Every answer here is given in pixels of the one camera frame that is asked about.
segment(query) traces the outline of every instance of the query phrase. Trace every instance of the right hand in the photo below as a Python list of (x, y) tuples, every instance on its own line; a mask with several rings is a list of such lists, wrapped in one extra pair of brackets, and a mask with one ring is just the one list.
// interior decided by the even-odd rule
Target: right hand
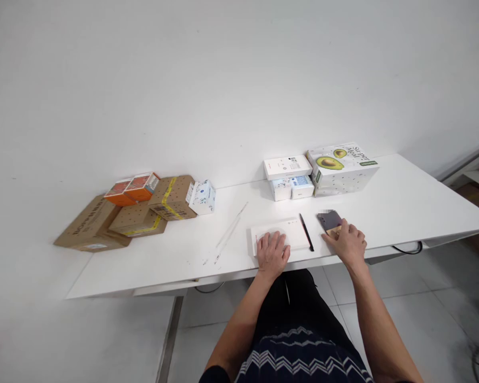
[(327, 233), (321, 234), (321, 236), (336, 251), (348, 269), (365, 265), (366, 236), (355, 225), (348, 224), (346, 219), (342, 219), (342, 227), (338, 239), (332, 238)]

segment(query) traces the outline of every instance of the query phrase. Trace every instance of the tiled floor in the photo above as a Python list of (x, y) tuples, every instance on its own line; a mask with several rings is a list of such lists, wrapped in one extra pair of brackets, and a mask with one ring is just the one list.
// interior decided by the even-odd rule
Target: tiled floor
[[(479, 254), (456, 242), (370, 266), (376, 287), (425, 381), (474, 382), (479, 345)], [(342, 264), (310, 270), (319, 293), (365, 360), (353, 285)], [(189, 290), (169, 382), (196, 382), (227, 320), (248, 289), (244, 280), (212, 294)]]

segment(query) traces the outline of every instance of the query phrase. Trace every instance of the forearm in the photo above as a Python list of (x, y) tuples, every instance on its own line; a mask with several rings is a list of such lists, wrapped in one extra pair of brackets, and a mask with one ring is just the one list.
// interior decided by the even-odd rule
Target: forearm
[(211, 366), (219, 365), (227, 371), (230, 380), (234, 381), (250, 350), (259, 310), (270, 290), (271, 283), (263, 275), (259, 273), (256, 275), (218, 340), (206, 370)]
[(348, 268), (357, 300), (358, 321), (367, 360), (376, 382), (422, 382), (383, 303), (367, 265)]

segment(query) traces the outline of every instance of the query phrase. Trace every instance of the white wall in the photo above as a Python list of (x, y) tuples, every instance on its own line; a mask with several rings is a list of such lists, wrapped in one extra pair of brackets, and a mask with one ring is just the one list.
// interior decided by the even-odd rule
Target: white wall
[(479, 149), (479, 0), (0, 1), (0, 381), (155, 374), (171, 300), (62, 301), (88, 255), (50, 243), (114, 180), (351, 140)]

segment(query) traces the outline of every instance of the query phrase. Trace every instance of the hand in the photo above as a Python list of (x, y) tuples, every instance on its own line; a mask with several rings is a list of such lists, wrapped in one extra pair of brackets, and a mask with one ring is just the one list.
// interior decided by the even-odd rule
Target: hand
[(269, 239), (270, 233), (266, 233), (257, 242), (258, 275), (266, 277), (270, 283), (273, 283), (287, 265), (291, 246), (287, 245), (284, 248), (286, 235), (280, 235), (279, 231), (275, 231), (270, 242)]
[(327, 233), (321, 234), (321, 236), (325, 242), (337, 252), (337, 255), (348, 270), (351, 271), (360, 265), (365, 265), (366, 236), (358, 230), (355, 225), (348, 224), (346, 219), (342, 220), (341, 232), (338, 239), (332, 238)]

